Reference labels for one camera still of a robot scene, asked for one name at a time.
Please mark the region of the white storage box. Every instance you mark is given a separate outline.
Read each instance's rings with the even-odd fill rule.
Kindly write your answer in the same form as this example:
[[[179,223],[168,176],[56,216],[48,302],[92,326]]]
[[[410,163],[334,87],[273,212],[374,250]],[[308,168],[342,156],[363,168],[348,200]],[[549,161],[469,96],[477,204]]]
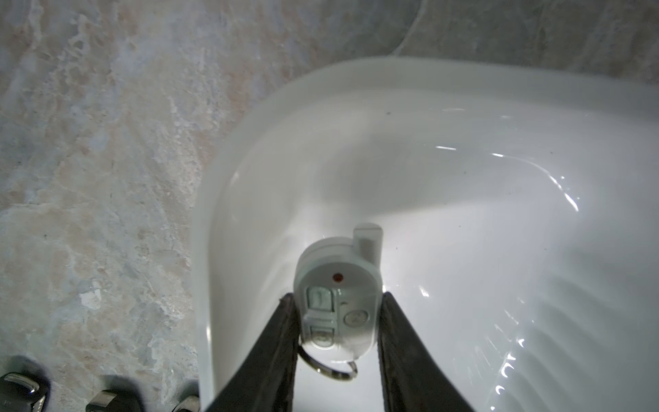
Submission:
[[[302,252],[365,222],[384,290],[474,409],[657,410],[657,87],[365,58],[258,103],[192,214],[203,406]]]

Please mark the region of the white remote key fob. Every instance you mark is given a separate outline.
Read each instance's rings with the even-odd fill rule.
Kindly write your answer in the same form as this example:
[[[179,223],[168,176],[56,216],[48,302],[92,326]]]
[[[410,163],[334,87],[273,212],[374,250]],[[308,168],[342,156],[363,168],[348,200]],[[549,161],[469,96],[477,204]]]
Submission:
[[[298,353],[317,373],[358,376],[356,361],[377,341],[384,230],[362,223],[350,237],[319,240],[301,254],[293,280],[300,318]]]

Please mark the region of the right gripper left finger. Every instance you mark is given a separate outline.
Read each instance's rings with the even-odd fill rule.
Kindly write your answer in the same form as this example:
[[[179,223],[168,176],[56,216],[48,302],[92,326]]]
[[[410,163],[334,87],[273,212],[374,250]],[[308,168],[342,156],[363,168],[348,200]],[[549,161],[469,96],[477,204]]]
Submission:
[[[300,339],[292,293],[281,297],[244,362],[207,411],[290,411]]]

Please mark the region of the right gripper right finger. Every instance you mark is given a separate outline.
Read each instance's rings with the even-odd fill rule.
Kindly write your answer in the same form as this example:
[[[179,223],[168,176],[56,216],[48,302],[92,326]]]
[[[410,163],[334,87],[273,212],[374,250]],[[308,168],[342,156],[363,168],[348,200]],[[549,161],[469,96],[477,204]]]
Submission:
[[[473,410],[440,370],[390,292],[382,297],[378,350],[386,411]]]

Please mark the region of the black VW key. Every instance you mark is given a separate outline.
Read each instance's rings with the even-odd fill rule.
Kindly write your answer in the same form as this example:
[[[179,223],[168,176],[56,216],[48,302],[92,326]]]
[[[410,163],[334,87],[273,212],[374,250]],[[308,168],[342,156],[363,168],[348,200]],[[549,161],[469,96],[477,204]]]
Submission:
[[[1,412],[42,412],[50,385],[41,377],[7,373],[1,377]]]

